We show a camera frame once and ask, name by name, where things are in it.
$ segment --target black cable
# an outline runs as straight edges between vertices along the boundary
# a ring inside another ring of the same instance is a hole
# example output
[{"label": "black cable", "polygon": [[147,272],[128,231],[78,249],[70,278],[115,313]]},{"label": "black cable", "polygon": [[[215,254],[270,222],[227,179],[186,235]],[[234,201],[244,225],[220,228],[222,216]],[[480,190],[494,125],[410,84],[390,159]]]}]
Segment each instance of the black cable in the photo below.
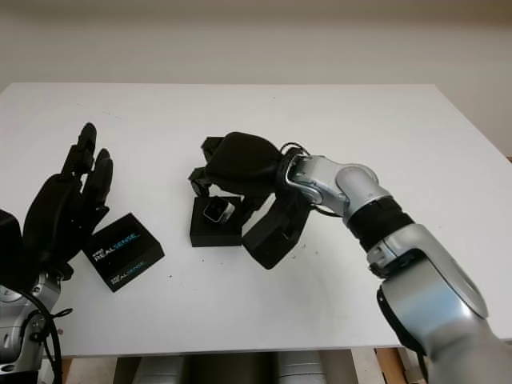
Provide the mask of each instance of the black cable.
[{"label": "black cable", "polygon": [[416,352],[416,356],[418,356],[418,362],[419,362],[419,369],[422,372],[423,378],[428,383],[429,382],[429,371],[426,368],[425,359],[423,358],[423,355],[419,352]]},{"label": "black cable", "polygon": [[313,209],[319,212],[320,214],[323,214],[324,216],[329,216],[331,218],[340,218],[341,216],[339,214],[336,214],[335,212],[329,212],[328,210],[323,210],[322,208],[319,208],[317,206],[313,206]]},{"label": "black cable", "polygon": [[299,148],[302,152],[304,152],[305,154],[307,154],[308,156],[310,156],[310,153],[307,151],[306,148],[304,148],[303,146],[301,146],[299,143],[297,142],[285,142],[281,149],[279,150],[279,152],[283,152],[285,148],[287,148],[288,146],[295,146],[297,148]]},{"label": "black cable", "polygon": [[42,342],[42,344],[45,347],[46,356],[48,357],[48,360],[50,360],[50,364],[51,364],[52,369],[53,369],[54,364],[55,364],[55,360],[53,360],[52,357],[51,357],[50,348],[48,347],[48,341],[45,339],[45,341]]},{"label": "black cable", "polygon": [[[54,316],[48,311],[48,309],[45,307],[45,305],[35,296],[33,296],[30,292],[27,292],[25,290],[17,290],[10,288],[13,292],[16,292],[32,302],[32,304],[35,305],[35,307],[39,310],[41,315],[45,319],[45,327],[50,328],[50,336],[51,341],[54,344],[54,364],[52,364],[52,370],[54,371],[54,384],[62,384],[62,355],[61,355],[61,345],[58,340],[58,332],[57,327],[55,326],[54,322]],[[51,359],[51,355],[49,354],[49,349],[46,352],[48,354],[48,358]]]}]

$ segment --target white wall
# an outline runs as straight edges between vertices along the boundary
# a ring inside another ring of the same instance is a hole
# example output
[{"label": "white wall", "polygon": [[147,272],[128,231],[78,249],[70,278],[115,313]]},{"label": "white wall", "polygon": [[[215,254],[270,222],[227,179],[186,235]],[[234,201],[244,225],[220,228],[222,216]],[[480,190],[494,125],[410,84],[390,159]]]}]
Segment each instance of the white wall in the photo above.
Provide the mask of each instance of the white wall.
[{"label": "white wall", "polygon": [[232,1],[4,1],[0,90],[33,81],[434,83],[512,155],[510,7]]}]

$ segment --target white table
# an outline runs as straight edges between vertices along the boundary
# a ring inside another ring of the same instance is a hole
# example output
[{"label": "white table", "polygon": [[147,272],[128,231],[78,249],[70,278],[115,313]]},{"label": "white table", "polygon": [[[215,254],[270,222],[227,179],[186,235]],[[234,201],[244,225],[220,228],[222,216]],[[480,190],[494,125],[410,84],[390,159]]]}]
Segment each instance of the white table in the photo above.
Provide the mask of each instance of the white table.
[{"label": "white table", "polygon": [[192,248],[207,135],[233,130],[373,168],[482,290],[512,338],[512,166],[434,86],[13,84],[0,95],[0,204],[23,222],[84,122],[114,159],[111,212],[133,212],[166,256],[113,294],[83,254],[55,310],[68,356],[388,346],[379,280],[341,220],[312,213],[299,245],[264,270],[241,247]]}]

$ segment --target robotic hand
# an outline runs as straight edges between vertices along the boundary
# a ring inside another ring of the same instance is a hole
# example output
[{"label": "robotic hand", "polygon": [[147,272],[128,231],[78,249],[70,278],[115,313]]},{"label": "robotic hand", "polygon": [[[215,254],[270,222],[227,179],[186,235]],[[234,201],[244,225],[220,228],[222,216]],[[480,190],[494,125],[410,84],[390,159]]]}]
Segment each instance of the robotic hand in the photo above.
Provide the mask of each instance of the robotic hand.
[{"label": "robotic hand", "polygon": [[[60,295],[60,282],[73,269],[68,264],[108,212],[113,163],[107,150],[94,162],[96,129],[87,123],[67,155],[60,174],[42,186],[29,208],[23,234],[14,216],[0,210],[0,383],[36,383],[42,344],[52,337],[51,360],[56,382],[62,382],[57,329],[50,310]],[[82,188],[81,178],[87,174]]]},{"label": "robotic hand", "polygon": [[[196,193],[207,195],[216,184],[261,202],[275,192],[269,212],[242,239],[265,268],[297,244],[310,210],[325,206],[332,213],[321,213],[342,218],[383,280],[377,301],[400,342],[430,358],[430,382],[512,382],[512,348],[492,333],[478,288],[372,170],[309,155],[294,143],[278,151],[248,134],[208,138],[202,148],[207,165],[189,177]],[[254,205],[248,206],[250,216]]]}]

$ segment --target small black box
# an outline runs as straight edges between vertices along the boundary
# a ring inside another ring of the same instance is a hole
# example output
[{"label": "small black box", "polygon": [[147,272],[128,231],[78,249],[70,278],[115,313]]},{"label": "small black box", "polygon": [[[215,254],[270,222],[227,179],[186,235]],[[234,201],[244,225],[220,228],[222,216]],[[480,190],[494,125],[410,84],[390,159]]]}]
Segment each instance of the small black box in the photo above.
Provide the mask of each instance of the small black box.
[{"label": "small black box", "polygon": [[113,292],[163,257],[160,243],[132,214],[97,232],[83,251]]},{"label": "small black box", "polygon": [[[242,216],[235,209],[226,222],[215,223],[205,217],[205,208],[214,198],[200,197],[194,200],[190,241],[192,246],[240,246],[242,244]],[[235,207],[241,205],[237,197],[224,197]]]}]

